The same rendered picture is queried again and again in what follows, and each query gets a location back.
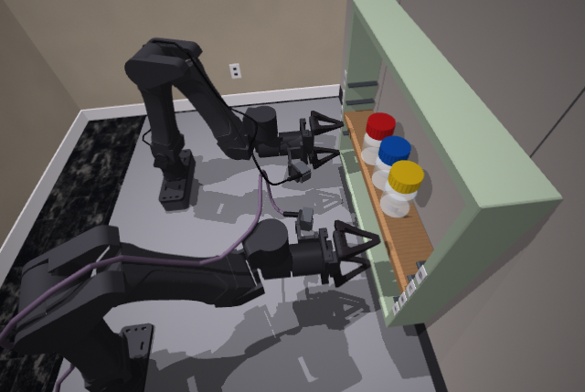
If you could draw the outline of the white bottle with blue cap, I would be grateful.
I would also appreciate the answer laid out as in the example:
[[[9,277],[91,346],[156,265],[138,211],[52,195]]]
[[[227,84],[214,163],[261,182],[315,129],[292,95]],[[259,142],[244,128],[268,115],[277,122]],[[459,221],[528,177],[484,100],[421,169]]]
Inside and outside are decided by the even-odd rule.
[[[384,190],[391,166],[397,161],[408,160],[410,150],[410,143],[399,136],[388,136],[381,141],[372,175],[372,183],[377,189]]]

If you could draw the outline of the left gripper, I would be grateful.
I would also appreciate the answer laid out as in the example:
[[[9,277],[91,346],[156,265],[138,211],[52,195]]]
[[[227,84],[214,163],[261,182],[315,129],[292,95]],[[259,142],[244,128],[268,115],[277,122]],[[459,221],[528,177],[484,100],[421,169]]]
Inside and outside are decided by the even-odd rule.
[[[318,121],[335,124],[320,125]],[[292,163],[293,159],[301,159],[301,161],[308,164],[309,157],[310,164],[313,164],[313,168],[317,169],[321,165],[340,154],[340,151],[336,149],[314,146],[314,136],[341,128],[344,126],[344,123],[342,121],[324,116],[317,111],[311,111],[311,116],[309,116],[309,123],[311,131],[305,130],[306,120],[305,118],[302,118],[300,119],[300,131],[279,132],[279,140],[283,140],[283,142],[280,142],[280,156],[288,155],[289,176],[298,175],[300,173],[300,171]],[[317,154],[325,153],[330,153],[330,155],[318,160]]]

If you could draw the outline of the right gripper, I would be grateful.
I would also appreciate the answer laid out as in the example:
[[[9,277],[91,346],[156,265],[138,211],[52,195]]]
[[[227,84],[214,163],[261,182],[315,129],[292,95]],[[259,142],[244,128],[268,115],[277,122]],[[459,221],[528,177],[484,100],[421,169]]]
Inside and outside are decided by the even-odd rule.
[[[314,235],[311,236],[301,235],[300,220],[302,212],[300,209],[297,221],[295,221],[298,243],[289,244],[293,277],[320,274],[323,285],[329,284],[329,275],[326,274],[330,274],[330,278],[334,278],[335,287],[338,288],[357,274],[371,267],[370,260],[356,257],[356,255],[379,244],[379,235],[353,227],[343,221],[335,220],[335,231],[333,232],[335,251],[333,251],[332,240],[326,240],[328,238],[327,228],[319,228],[319,232],[315,231]],[[350,248],[347,246],[345,232],[370,238],[371,240]],[[341,269],[339,269],[341,261],[361,263],[362,266],[348,272],[346,275],[342,275]]]

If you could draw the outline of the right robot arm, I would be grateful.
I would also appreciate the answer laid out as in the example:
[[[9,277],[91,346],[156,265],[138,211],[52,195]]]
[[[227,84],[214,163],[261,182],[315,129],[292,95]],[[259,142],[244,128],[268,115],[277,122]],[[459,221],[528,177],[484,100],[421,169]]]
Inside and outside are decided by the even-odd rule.
[[[218,256],[142,249],[120,242],[118,227],[94,227],[23,267],[18,313],[94,263],[108,247],[99,261],[117,256],[120,261],[96,269],[90,278],[83,274],[17,323],[14,350],[21,355],[59,353],[79,369],[90,392],[144,392],[154,326],[124,326],[117,334],[103,317],[116,302],[114,307],[162,300],[204,302],[215,308],[240,306],[265,294],[258,268],[264,280],[291,277],[288,230],[280,220],[260,221],[241,243],[245,251],[234,249],[223,260],[197,266],[169,260],[200,262]]]

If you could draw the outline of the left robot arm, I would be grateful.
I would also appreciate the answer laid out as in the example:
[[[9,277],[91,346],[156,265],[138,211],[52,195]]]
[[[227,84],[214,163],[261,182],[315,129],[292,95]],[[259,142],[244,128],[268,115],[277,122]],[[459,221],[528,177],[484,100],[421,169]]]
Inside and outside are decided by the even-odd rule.
[[[155,40],[176,42],[180,47]],[[194,62],[180,48],[184,48]],[[280,142],[283,140],[278,137],[276,110],[270,106],[249,107],[242,122],[220,100],[222,97],[198,59],[202,52],[193,41],[154,37],[124,65],[128,78],[138,85],[144,99],[151,127],[154,167],[160,168],[164,177],[158,198],[160,203],[184,200],[192,155],[190,149],[182,150],[185,138],[176,124],[172,85],[202,116],[227,157],[234,160],[251,158],[249,146],[255,133],[254,122],[258,129],[251,144],[252,152],[255,148],[260,158],[280,156]]]

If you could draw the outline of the wooden shelf board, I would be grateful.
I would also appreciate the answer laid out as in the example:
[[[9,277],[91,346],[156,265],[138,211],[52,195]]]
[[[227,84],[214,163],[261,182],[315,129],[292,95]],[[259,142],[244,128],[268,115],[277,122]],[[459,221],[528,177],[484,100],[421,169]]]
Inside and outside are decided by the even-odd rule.
[[[427,260],[433,248],[413,203],[409,213],[400,218],[389,217],[380,208],[383,191],[372,183],[375,166],[366,164],[361,158],[367,119],[373,113],[373,110],[344,111],[344,120],[402,294],[409,285],[407,276],[418,271],[416,261]]]

